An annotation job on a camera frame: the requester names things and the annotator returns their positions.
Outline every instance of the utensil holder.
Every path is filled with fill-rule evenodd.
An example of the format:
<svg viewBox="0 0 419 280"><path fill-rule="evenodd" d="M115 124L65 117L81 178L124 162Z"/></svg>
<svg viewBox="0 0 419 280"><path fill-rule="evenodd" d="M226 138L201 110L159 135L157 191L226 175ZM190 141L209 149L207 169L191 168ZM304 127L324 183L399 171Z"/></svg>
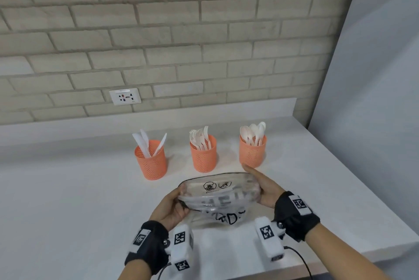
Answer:
<svg viewBox="0 0 419 280"><path fill-rule="evenodd" d="M200 151L197 150L194 145L189 143L191 145L194 168L201 173L211 172L217 165L217 140L212 135L208 135L208 139L211 142L211 150Z"/></svg>
<svg viewBox="0 0 419 280"><path fill-rule="evenodd" d="M159 144L159 140L149 141L148 150L150 155L153 155ZM164 154L164 147L162 147L155 156L149 158L144 157L144 154L139 147L135 148L134 154L137 157L138 165L146 179L155 181L159 178L162 178L166 174L167 163L166 156Z"/></svg>
<svg viewBox="0 0 419 280"><path fill-rule="evenodd" d="M258 167L262 164L263 158L265 155L266 147L266 135L263 137L262 145L253 146L249 145L240 136L240 146L239 146L239 161L241 164L246 164L250 167Z"/></svg>

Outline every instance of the black wrist strap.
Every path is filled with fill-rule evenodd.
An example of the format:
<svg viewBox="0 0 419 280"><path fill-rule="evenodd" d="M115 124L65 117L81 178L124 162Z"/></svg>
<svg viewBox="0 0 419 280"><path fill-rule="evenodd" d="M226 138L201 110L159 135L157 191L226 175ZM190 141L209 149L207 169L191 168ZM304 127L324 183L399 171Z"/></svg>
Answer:
<svg viewBox="0 0 419 280"><path fill-rule="evenodd" d="M169 238L167 229L154 220L145 222L130 247L125 265L136 259L144 260L156 275L169 262L163 241Z"/></svg>
<svg viewBox="0 0 419 280"><path fill-rule="evenodd" d="M286 234L299 242L304 241L307 233L320 223L320 218L301 197L288 191L275 203L274 221L282 223Z"/></svg>

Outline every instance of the white outlet plate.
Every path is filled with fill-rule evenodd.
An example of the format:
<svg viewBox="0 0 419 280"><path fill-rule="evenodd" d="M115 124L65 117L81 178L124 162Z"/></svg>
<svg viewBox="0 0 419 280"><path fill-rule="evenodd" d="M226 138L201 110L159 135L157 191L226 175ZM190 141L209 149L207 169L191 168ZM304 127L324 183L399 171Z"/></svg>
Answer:
<svg viewBox="0 0 419 280"><path fill-rule="evenodd" d="M132 105L134 103L141 103L138 89L121 89L109 91L114 105Z"/></svg>

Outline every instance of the orange container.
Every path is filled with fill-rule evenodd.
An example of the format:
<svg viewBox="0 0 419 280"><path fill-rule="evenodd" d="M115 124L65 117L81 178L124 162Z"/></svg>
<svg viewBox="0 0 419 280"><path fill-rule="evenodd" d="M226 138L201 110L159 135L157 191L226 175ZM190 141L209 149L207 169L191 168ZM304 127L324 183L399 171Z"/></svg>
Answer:
<svg viewBox="0 0 419 280"><path fill-rule="evenodd" d="M159 140L150 140L148 150L152 156L158 145L160 144ZM137 157L141 171L146 179L154 181L156 179L162 178L167 172L167 163L166 156L164 155L164 147L152 157L145 158L144 154L139 147L136 147L134 154Z"/></svg>
<svg viewBox="0 0 419 280"><path fill-rule="evenodd" d="M217 140L212 135L208 135L208 139L211 142L211 150L200 151L189 143L191 145L194 168L201 173L211 172L215 168L215 165L217 165Z"/></svg>
<svg viewBox="0 0 419 280"><path fill-rule="evenodd" d="M246 164L250 167L258 167L263 162L266 147L266 135L263 137L262 145L253 146L248 145L244 142L240 136L240 147L239 147L239 161L240 164Z"/></svg>

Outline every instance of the brick wall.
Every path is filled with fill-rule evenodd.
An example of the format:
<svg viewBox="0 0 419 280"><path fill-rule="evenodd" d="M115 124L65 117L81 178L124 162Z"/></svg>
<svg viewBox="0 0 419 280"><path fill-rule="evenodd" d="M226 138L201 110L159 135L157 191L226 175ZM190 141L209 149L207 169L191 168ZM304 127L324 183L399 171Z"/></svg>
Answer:
<svg viewBox="0 0 419 280"><path fill-rule="evenodd" d="M283 97L306 124L350 1L0 0L0 124Z"/></svg>

